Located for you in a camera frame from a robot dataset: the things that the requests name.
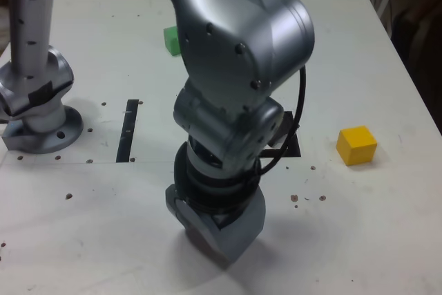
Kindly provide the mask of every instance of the black cable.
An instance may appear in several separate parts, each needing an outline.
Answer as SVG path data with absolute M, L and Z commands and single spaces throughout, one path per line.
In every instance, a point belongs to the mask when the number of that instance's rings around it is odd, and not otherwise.
M 263 167 L 259 175 L 264 175 L 268 171 L 270 171 L 272 168 L 275 167 L 275 165 L 280 161 L 280 159 L 284 156 L 285 151 L 289 147 L 291 139 L 296 134 L 296 131 L 298 130 L 299 121 L 301 120 L 302 110 L 304 109 L 304 100 L 305 100 L 305 86 L 307 81 L 307 75 L 306 75 L 305 66 L 303 66 L 299 71 L 299 96 L 298 96 L 298 105 L 296 106 L 296 112 L 295 112 L 295 118 L 293 120 L 293 123 L 289 129 L 289 132 L 287 133 L 287 137 L 285 138 L 284 143 L 282 143 L 282 146 L 279 149 L 279 154 L 265 167 Z

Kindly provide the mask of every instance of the green cube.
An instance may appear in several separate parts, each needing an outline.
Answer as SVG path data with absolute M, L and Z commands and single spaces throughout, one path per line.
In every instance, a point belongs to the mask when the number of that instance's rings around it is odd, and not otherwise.
M 178 28 L 176 26 L 164 29 L 164 43 L 171 55 L 176 56 L 181 54 L 180 43 L 178 41 Z

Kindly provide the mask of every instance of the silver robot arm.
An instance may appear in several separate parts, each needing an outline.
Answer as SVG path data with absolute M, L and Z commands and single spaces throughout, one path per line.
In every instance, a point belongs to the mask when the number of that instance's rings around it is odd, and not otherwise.
M 270 95 L 310 58 L 313 24 L 299 0 L 171 1 L 189 74 L 173 115 L 189 140 L 166 203 L 234 261 L 264 224 L 258 156 L 284 111 Z
M 309 59 L 311 19 L 299 0 L 171 1 L 189 73 L 175 121 L 222 163 L 195 166 L 231 178 L 277 129 L 283 109 L 269 96 Z
M 0 68 L 0 119 L 9 150 L 55 152 L 83 130 L 81 115 L 61 98 L 73 72 L 49 45 L 52 0 L 10 0 L 11 61 Z

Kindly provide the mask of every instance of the table surface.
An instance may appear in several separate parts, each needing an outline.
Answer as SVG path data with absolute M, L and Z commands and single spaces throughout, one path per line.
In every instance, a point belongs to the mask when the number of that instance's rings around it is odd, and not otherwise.
M 162 35 L 171 3 L 55 0 L 51 44 L 76 75 L 64 103 L 85 130 L 48 155 L 0 146 L 0 294 L 440 294 L 441 136 L 369 0 L 302 1 L 316 29 L 302 157 L 262 179 L 265 228 L 220 267 L 164 202 L 186 139 L 172 117 L 186 71 Z M 294 75 L 274 97 L 294 110 L 297 90 Z M 144 102 L 136 161 L 116 164 L 128 99 Z M 362 124 L 374 161 L 346 167 L 339 130 Z

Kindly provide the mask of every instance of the yellow cube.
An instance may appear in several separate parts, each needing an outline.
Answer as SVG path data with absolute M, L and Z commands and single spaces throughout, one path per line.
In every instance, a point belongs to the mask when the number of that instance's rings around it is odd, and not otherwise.
M 371 162 L 378 142 L 366 126 L 343 129 L 339 133 L 338 150 L 347 166 Z

